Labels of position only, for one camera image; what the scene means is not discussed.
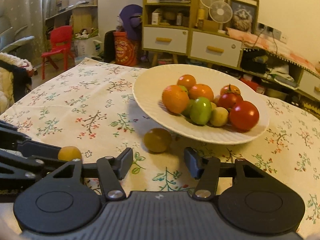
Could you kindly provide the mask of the yellow white drawer cabinet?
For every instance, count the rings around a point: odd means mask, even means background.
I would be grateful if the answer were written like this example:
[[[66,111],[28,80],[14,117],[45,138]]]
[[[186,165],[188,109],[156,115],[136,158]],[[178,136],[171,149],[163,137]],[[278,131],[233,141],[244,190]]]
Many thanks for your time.
[[[218,65],[239,69],[242,44],[217,30],[217,23],[199,19],[199,0],[188,3],[163,0],[143,0],[142,47],[154,53],[152,65],[158,64],[161,53],[205,62],[208,67]]]

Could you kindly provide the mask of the framed cat picture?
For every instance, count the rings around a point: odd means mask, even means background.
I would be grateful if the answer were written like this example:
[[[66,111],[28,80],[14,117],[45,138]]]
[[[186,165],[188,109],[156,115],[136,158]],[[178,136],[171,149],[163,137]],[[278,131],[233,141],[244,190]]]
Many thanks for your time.
[[[228,26],[230,28],[254,34],[257,28],[259,0],[225,0],[233,11]]]

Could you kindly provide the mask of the red tomato with stem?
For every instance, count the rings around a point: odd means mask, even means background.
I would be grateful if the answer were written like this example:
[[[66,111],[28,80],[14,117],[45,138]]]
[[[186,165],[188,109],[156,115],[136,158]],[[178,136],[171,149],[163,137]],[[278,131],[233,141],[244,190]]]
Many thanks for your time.
[[[242,102],[243,98],[240,94],[236,93],[225,93],[220,96],[217,106],[225,109],[232,108],[236,103]]]

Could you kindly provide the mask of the red plastic chair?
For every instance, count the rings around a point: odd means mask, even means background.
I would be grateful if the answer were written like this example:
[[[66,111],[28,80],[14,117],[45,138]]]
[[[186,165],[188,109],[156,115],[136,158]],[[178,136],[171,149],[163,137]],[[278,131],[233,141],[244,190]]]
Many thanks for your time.
[[[53,29],[50,32],[50,44],[52,46],[51,50],[44,52],[41,55],[42,58],[42,79],[45,79],[45,63],[48,61],[56,70],[58,66],[52,60],[53,55],[62,54],[63,55],[63,66],[64,70],[68,70],[68,58],[75,60],[75,56],[71,51],[72,47],[72,36],[73,29],[71,25],[64,25]]]

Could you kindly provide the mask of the purple plush toy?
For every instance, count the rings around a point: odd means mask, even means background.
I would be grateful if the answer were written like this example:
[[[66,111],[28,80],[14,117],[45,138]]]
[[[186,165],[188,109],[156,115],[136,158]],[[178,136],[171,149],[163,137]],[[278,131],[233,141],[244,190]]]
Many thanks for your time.
[[[127,38],[131,40],[139,41],[141,38],[142,11],[143,8],[140,5],[129,4],[123,7],[119,14]]]

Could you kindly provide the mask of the tan longan front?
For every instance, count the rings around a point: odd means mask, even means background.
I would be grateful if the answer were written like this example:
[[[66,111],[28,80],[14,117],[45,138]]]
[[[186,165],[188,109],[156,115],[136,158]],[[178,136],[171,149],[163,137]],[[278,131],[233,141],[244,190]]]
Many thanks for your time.
[[[228,122],[229,112],[223,107],[216,107],[212,110],[212,116],[209,120],[214,127],[222,127]]]

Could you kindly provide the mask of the low white drawer console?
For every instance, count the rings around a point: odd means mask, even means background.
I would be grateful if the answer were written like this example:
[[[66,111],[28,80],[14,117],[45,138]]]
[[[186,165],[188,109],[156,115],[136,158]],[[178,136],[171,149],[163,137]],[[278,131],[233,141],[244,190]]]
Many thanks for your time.
[[[258,48],[243,48],[241,69],[319,101],[319,74],[295,61]]]

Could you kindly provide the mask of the orange tomato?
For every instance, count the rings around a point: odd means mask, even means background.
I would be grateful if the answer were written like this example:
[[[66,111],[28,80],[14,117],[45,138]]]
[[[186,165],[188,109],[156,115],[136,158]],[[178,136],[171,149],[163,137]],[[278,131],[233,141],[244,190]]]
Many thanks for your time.
[[[220,95],[222,96],[223,94],[226,93],[234,93],[234,94],[241,94],[241,91],[238,87],[236,87],[235,85],[225,85],[224,87],[221,88],[220,90]]]
[[[185,74],[179,77],[177,85],[185,87],[190,90],[194,85],[196,85],[196,79],[192,75]]]

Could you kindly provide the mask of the white fluted fruit plate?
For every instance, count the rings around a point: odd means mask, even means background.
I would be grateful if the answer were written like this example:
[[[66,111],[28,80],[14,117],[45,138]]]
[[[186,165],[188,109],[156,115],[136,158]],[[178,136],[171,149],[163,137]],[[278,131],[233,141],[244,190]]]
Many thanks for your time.
[[[137,78],[133,95],[152,120],[202,142],[244,144],[269,125],[259,94],[236,78],[205,67],[153,67]]]

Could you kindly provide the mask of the small dark green tomato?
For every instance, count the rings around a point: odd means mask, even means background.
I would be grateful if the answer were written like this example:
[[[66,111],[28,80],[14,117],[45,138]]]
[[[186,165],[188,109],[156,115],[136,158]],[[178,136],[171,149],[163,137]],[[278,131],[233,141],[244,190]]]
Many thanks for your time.
[[[195,101],[195,100],[190,99],[189,102],[188,102],[187,107],[186,107],[185,110],[182,112],[182,115],[185,116],[186,118],[189,118],[189,117],[190,117],[190,111],[191,111],[191,108],[192,108],[192,106],[193,106],[194,101]]]

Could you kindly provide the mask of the bright green oval tomato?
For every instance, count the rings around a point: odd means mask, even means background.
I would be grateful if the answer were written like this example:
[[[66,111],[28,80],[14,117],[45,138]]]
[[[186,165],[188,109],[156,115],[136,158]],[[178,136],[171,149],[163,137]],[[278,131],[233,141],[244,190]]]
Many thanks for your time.
[[[188,89],[187,89],[186,87],[184,87],[184,86],[182,86],[182,85],[179,85],[179,87],[180,87],[183,91],[185,91],[186,93],[189,93],[189,92],[188,92]]]

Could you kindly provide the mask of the brownish olive tomato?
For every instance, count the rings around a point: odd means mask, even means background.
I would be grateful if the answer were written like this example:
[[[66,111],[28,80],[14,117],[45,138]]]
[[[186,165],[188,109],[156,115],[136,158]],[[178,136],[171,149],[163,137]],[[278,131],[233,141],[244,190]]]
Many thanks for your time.
[[[171,144],[171,134],[163,128],[149,130],[143,138],[145,147],[153,153],[162,153]]]

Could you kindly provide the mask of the pink cloth on console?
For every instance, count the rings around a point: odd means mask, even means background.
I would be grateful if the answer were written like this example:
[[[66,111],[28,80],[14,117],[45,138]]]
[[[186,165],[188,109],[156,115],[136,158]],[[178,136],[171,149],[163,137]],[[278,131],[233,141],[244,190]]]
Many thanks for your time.
[[[242,42],[244,47],[265,50],[269,53],[297,63],[312,74],[319,76],[319,72],[316,70],[316,67],[309,60],[307,60],[299,53],[294,52],[283,42],[277,41],[276,39],[272,38],[263,38],[261,36],[246,33],[230,27],[227,27],[226,29],[228,35],[231,38]]]

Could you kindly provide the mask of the tan longan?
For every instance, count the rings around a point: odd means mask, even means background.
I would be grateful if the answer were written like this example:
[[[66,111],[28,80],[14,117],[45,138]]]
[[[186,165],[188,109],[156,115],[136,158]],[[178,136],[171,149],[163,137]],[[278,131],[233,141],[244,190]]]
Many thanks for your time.
[[[209,120],[214,127],[222,127],[228,122],[229,112],[223,107],[216,107],[212,110],[212,116]]]
[[[72,161],[73,159],[82,159],[80,150],[75,146],[65,146],[58,152],[57,158],[62,161]]]
[[[212,110],[216,109],[217,105],[213,102],[211,102]]]

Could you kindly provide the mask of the white desk fan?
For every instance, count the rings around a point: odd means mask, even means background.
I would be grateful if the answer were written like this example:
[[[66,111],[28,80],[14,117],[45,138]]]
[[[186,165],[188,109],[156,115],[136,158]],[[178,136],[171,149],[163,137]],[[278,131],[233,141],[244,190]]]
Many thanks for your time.
[[[231,6],[223,1],[215,1],[209,7],[211,19],[217,23],[227,23],[233,17]]]

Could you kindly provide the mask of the orange red printed bag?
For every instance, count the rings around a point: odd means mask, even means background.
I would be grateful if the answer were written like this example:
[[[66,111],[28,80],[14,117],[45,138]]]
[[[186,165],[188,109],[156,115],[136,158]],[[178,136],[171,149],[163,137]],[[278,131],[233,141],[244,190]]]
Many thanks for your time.
[[[116,54],[116,64],[133,67],[138,62],[139,43],[127,37],[126,32],[115,31],[114,47]]]

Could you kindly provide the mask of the floral tablecloth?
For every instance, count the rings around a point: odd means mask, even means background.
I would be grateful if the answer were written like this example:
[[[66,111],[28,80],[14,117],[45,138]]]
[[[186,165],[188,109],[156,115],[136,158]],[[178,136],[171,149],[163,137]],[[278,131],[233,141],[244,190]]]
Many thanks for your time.
[[[182,116],[168,113],[161,103],[162,91],[184,74],[208,85],[214,94],[227,84],[238,87],[243,98],[259,109],[265,123],[263,133],[254,138],[252,132],[238,134],[195,126]],[[142,99],[154,103],[169,125],[178,121],[184,131],[202,135],[205,141],[172,133],[166,152],[150,153],[143,138],[158,124],[135,100],[135,83],[140,76],[146,78]],[[319,232],[319,120],[282,100],[254,92],[232,76],[192,65],[143,69],[85,59],[34,88],[1,119],[36,141],[77,147],[85,163],[132,148],[133,163],[121,182],[126,192],[193,191],[197,182],[184,164],[186,147],[224,163],[245,158],[303,198],[305,215],[298,233],[306,237]]]

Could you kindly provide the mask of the large front orange mandarin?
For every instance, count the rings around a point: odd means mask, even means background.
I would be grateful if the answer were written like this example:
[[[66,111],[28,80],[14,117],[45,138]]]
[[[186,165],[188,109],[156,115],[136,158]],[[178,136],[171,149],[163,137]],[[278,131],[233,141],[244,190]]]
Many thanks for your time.
[[[209,101],[213,102],[214,93],[213,90],[205,84],[196,84],[188,91],[188,95],[190,99],[196,100],[199,97],[205,97]]]

